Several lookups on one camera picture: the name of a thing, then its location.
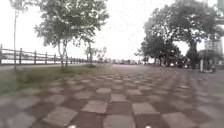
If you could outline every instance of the building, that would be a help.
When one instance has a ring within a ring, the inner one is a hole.
[[[220,55],[223,55],[222,41],[212,42],[211,40],[205,41],[205,50],[213,50]]]

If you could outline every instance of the tree trunk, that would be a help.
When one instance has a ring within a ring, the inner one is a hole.
[[[16,71],[16,23],[17,23],[18,12],[15,9],[15,19],[14,19],[14,70]]]
[[[192,69],[196,69],[196,59],[197,59],[197,43],[191,42],[190,52],[192,52],[192,56],[190,58]]]
[[[154,58],[154,65],[156,66],[156,58]]]
[[[58,53],[60,54],[60,58],[61,58],[61,71],[63,71],[64,70],[64,55],[61,53],[60,43],[58,44]]]
[[[162,59],[159,58],[159,66],[162,66]]]
[[[92,60],[93,60],[93,51],[92,51],[92,47],[91,47],[91,43],[90,42],[88,42],[88,44],[89,44],[89,63],[90,63],[90,65],[92,65]]]

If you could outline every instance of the checkered paving tile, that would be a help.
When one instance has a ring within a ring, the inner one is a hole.
[[[188,73],[114,69],[0,97],[0,128],[221,128],[223,104]]]

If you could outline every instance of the grass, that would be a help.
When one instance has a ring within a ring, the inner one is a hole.
[[[0,71],[0,94],[16,92],[24,88],[42,87],[44,83],[64,80],[81,74],[98,73],[105,67],[70,66],[61,71],[60,67],[27,68],[14,71]]]

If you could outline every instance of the paved plaza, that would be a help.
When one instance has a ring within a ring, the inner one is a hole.
[[[1,96],[0,128],[224,127],[224,73],[147,66],[112,70]]]

